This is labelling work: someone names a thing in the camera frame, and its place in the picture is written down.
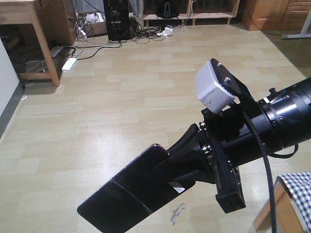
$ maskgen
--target drawer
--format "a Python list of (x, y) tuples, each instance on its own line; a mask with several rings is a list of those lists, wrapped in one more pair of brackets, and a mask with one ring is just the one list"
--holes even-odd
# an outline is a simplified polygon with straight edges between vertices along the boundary
[(311, 0), (289, 0), (288, 6), (311, 6)]
[(311, 6), (289, 6), (284, 14), (283, 23), (304, 22)]

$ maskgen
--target cabinet door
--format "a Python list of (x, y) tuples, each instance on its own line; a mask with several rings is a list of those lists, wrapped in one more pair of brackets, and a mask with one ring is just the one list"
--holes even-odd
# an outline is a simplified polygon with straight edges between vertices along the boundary
[(283, 23), (304, 22), (311, 6), (289, 6), (285, 12)]
[(280, 23), (288, 5), (288, 0), (259, 0), (253, 14), (256, 24)]
[(288, 6), (311, 6), (310, 0), (290, 0)]

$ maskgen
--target white wall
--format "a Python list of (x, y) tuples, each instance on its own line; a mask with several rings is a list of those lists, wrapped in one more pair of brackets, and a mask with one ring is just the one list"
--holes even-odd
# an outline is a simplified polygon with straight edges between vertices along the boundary
[(11, 61), (0, 41), (0, 115), (19, 83)]

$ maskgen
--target wooden desk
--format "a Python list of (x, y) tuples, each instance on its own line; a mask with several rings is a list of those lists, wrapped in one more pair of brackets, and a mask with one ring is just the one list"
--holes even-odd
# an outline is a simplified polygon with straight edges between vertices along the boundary
[(48, 73), (19, 74), (21, 79), (52, 79), (60, 85), (48, 43), (43, 33), (37, 9), (44, 7), (48, 0), (0, 0), (0, 24), (32, 24), (42, 53), (49, 69)]
[[(304, 233), (301, 222), (294, 209), (291, 198), (282, 182), (278, 181), (274, 189), (276, 200), (276, 218), (283, 233)], [(256, 231), (266, 231), (271, 226), (270, 202), (264, 207), (253, 222)]]

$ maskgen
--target white power adapter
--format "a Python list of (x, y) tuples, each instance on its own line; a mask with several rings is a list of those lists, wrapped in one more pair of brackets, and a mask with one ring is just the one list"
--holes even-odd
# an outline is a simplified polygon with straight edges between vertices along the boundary
[(173, 28), (165, 27), (164, 34), (166, 34), (167, 36), (172, 35), (173, 34)]
[(157, 35), (159, 35), (159, 36), (161, 35), (161, 36), (165, 36), (165, 37), (173, 35), (173, 28), (165, 27), (164, 31), (161, 33), (157, 33)]

